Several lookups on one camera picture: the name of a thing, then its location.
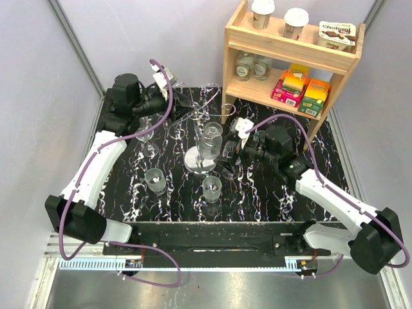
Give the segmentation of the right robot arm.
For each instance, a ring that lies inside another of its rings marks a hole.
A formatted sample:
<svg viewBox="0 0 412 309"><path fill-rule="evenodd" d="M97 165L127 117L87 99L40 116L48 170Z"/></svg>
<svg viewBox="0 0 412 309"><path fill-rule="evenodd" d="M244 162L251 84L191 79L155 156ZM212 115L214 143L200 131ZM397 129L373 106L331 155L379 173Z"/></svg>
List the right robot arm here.
<svg viewBox="0 0 412 309"><path fill-rule="evenodd" d="M251 135L238 123L224 137L229 149L216 163L233 173L242 159L262 162L273 170L275 179L316 202L335 216L343 229L307 221L293 233L294 250L307 255L313 249L350 256L365 272L378 274L402 249L403 238L396 212L378 210L334 185L302 156L286 129L270 126Z"/></svg>

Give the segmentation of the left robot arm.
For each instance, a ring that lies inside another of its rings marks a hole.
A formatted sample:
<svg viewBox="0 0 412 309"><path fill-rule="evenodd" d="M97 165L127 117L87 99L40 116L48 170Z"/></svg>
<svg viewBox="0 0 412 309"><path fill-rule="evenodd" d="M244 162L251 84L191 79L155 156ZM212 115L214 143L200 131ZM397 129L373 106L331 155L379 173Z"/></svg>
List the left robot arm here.
<svg viewBox="0 0 412 309"><path fill-rule="evenodd" d="M117 242L125 254L139 249L140 240L132 226L107 219L95 208L109 172L138 131L141 119L161 113L176 121L192 110L178 97L169 96L176 82L169 69L158 70L153 78L154 83L145 87L136 75L124 73L108 88L89 153L66 188L58 196L48 196L45 202L60 237L89 244Z"/></svg>

